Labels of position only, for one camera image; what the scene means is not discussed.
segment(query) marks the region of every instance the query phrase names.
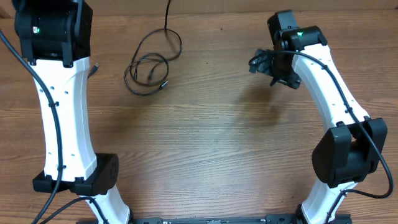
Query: wood plank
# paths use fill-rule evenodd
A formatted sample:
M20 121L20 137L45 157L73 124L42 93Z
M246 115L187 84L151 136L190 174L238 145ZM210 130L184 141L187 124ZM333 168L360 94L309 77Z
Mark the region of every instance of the wood plank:
M269 77L248 72L255 50L272 47L259 22L272 14L172 15L169 27L181 35L183 54L170 62L169 86L148 98L126 90L123 71L163 16L94 17L91 61L100 68L88 82L91 140L96 152L119 155L118 189L137 217L290 213L308 195L311 153L323 136L318 111L304 86L270 88ZM322 29L353 95L386 121L383 154L397 179L397 11L295 16L302 27ZM0 27L19 50L13 20L0 20ZM31 186L44 164L39 102L29 74L3 44L0 52L0 223L29 223L48 196ZM146 52L171 55L162 35L149 38L139 55ZM381 166L358 186L379 194L386 187ZM59 194L49 212L75 197ZM396 223L398 196L349 195L339 212L351 213L355 223ZM79 203L54 223L90 217Z
M126 16L164 14L164 0L86 0L95 16ZM170 13L219 13L219 12L274 12L286 9L296 11L319 10L372 10L395 9L398 0L173 0ZM11 0L0 0L4 18L13 18L15 10Z

